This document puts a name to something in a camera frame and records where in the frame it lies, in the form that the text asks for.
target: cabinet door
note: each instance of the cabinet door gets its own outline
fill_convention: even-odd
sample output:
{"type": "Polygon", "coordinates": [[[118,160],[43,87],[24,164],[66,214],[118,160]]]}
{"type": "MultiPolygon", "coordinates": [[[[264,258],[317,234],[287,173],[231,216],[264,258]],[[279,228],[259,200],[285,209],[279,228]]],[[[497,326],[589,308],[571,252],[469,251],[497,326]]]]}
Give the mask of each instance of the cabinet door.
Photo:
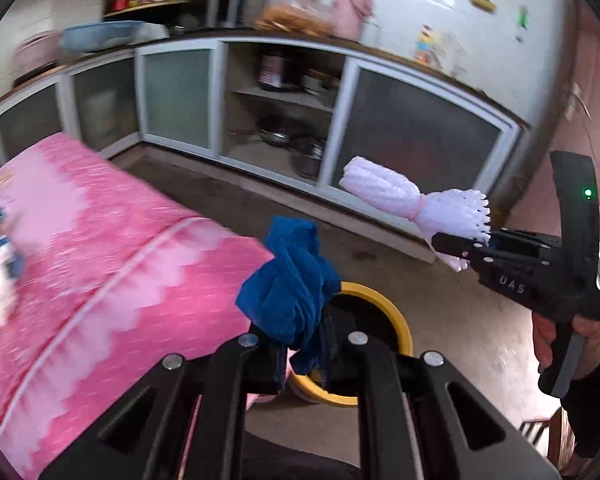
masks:
{"type": "Polygon", "coordinates": [[[147,132],[209,147],[211,50],[181,50],[144,56],[147,132]]]}
{"type": "Polygon", "coordinates": [[[77,73],[74,89],[82,142],[92,150],[138,131],[133,58],[77,73]]]}
{"type": "Polygon", "coordinates": [[[0,115],[0,140],[7,160],[61,131],[55,85],[36,92],[0,115]]]}
{"type": "Polygon", "coordinates": [[[357,155],[404,174],[423,193],[477,185],[503,126],[470,111],[456,96],[441,96],[408,79],[360,63],[333,186],[357,155]]]}

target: yellow bucket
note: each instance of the yellow bucket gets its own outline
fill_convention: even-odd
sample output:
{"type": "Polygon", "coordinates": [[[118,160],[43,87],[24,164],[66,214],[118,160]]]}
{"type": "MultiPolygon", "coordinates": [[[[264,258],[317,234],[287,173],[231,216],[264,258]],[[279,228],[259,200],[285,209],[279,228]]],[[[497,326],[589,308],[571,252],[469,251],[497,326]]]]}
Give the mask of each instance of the yellow bucket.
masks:
{"type": "MultiPolygon", "coordinates": [[[[379,310],[388,318],[395,331],[398,352],[403,355],[413,355],[413,340],[406,320],[398,308],[379,292],[359,283],[342,282],[340,294],[361,298],[379,310]]],[[[301,398],[309,402],[323,402],[331,406],[357,406],[357,397],[344,397],[330,394],[323,390],[310,375],[297,375],[291,371],[289,377],[291,389],[301,398]]]]}

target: pink tie on towel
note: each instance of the pink tie on towel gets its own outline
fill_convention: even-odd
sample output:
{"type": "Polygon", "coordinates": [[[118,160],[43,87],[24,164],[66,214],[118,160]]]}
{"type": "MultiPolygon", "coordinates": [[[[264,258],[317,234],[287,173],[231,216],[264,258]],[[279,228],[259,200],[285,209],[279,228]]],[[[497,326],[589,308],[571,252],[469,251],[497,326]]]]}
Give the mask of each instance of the pink tie on towel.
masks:
{"type": "MultiPolygon", "coordinates": [[[[436,233],[489,241],[489,201],[476,189],[422,194],[404,175],[361,156],[355,156],[344,167],[340,185],[376,209],[414,222],[429,245],[436,233]]],[[[436,255],[454,270],[467,268],[465,260],[436,255]]]]}

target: metal rivet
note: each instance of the metal rivet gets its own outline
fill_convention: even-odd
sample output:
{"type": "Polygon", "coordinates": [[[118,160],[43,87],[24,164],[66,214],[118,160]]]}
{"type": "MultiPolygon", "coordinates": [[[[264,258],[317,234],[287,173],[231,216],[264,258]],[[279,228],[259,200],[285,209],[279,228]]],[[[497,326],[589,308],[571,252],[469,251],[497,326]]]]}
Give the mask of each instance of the metal rivet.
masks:
{"type": "Polygon", "coordinates": [[[351,332],[347,339],[352,345],[362,346],[369,342],[369,336],[364,332],[351,332]]]}
{"type": "Polygon", "coordinates": [[[252,333],[242,334],[238,338],[238,343],[245,348],[251,348],[258,344],[258,336],[252,333]]]}
{"type": "Polygon", "coordinates": [[[429,366],[442,366],[445,363],[445,358],[442,357],[442,354],[433,351],[426,352],[423,359],[429,366]]]}
{"type": "Polygon", "coordinates": [[[167,370],[177,370],[182,366],[184,359],[179,354],[169,354],[162,359],[162,366],[167,370]]]}

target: blue cloth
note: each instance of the blue cloth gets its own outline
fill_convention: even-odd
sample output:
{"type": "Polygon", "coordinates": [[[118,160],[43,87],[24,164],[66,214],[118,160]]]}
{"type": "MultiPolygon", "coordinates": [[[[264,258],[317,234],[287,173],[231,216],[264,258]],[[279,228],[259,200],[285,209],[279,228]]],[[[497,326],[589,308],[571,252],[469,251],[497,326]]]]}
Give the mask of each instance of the blue cloth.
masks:
{"type": "Polygon", "coordinates": [[[320,353],[322,308],[340,292],[340,276],[318,254],[313,222],[276,216],[264,243],[274,259],[242,284],[236,304],[265,334],[299,349],[291,364],[306,374],[320,353]]]}

